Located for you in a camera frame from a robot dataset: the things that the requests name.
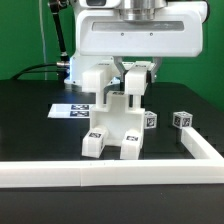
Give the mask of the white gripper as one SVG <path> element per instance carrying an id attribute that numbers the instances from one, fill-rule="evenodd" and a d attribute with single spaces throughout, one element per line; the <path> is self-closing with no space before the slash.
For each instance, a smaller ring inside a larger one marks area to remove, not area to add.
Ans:
<path id="1" fill-rule="evenodd" d="M 196 57 L 203 48 L 204 3 L 170 0 L 77 0 L 76 49 L 113 56 L 124 83 L 122 57 L 153 57 L 149 81 L 161 57 Z"/>

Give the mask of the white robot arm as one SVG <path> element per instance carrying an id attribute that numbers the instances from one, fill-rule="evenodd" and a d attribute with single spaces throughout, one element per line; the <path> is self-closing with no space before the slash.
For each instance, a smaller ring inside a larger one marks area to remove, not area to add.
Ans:
<path id="1" fill-rule="evenodd" d="M 68 84 L 92 92 L 87 71 L 110 64 L 123 77 L 125 57 L 152 59 L 156 72 L 168 57 L 196 57 L 203 49 L 206 0 L 69 0 L 75 18 L 76 50 Z"/>

